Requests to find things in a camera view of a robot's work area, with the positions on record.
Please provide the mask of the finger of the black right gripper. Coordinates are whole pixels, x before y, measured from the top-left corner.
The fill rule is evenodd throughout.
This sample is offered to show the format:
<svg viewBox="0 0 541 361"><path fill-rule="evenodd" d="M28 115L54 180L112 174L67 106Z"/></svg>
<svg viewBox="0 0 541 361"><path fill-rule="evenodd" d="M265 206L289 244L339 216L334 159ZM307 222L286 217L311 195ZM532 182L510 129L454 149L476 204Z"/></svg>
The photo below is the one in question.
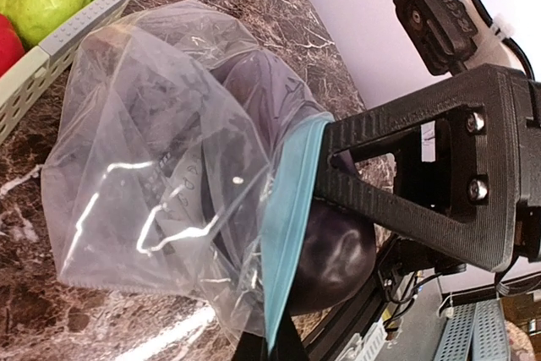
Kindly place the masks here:
<svg viewBox="0 0 541 361"><path fill-rule="evenodd" d="M453 110L487 109L487 101L474 94L449 96L411 94L325 127L323 161L345 150L367 148L399 133L436 122Z"/></svg>
<svg viewBox="0 0 541 361"><path fill-rule="evenodd" d="M327 158L318 163L314 196L478 268L507 267L507 236L499 241L483 235L493 219L486 210L469 222L456 221L365 183Z"/></svg>

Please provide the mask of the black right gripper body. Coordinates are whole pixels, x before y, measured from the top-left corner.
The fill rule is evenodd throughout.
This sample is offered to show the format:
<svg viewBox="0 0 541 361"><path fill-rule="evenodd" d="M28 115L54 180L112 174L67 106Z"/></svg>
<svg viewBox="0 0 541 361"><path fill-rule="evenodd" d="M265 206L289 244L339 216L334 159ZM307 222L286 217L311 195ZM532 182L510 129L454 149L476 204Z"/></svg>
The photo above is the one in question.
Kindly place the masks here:
<svg viewBox="0 0 541 361"><path fill-rule="evenodd" d="M484 65L441 82L451 202L439 248L486 271L511 263L517 227L540 205L540 84Z"/></svg>

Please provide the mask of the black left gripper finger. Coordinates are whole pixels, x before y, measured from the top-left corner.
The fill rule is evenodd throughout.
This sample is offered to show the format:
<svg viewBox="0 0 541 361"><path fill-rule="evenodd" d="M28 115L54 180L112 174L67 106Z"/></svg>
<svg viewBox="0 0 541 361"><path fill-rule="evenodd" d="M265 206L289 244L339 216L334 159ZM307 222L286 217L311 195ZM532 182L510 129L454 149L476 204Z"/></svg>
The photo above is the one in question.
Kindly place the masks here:
<svg viewBox="0 0 541 361"><path fill-rule="evenodd" d="M308 353L289 313L281 318L275 346L269 349L264 337L244 332L232 361L309 361Z"/></svg>

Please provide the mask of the clear zip bag blue zipper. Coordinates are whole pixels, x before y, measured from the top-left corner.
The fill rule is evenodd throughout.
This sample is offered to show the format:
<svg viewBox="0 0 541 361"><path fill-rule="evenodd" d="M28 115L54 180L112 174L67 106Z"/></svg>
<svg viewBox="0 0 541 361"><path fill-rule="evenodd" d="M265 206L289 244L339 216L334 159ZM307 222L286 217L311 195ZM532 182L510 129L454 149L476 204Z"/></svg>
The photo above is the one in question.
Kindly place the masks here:
<svg viewBox="0 0 541 361"><path fill-rule="evenodd" d="M333 116L244 25L195 0L75 54L41 172L58 279L200 298L274 347Z"/></svg>

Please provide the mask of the purple eggplant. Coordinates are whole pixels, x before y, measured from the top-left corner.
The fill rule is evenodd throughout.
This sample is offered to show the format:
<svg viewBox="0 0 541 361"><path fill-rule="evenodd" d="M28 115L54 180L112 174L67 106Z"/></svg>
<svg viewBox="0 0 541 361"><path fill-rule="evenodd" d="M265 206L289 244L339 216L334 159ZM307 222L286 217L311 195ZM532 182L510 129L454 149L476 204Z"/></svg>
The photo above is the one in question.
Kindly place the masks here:
<svg viewBox="0 0 541 361"><path fill-rule="evenodd" d="M212 73L251 118L272 164L261 214L266 307L303 315L347 300L373 269L375 231L313 196L323 133L334 118L266 50L231 57Z"/></svg>

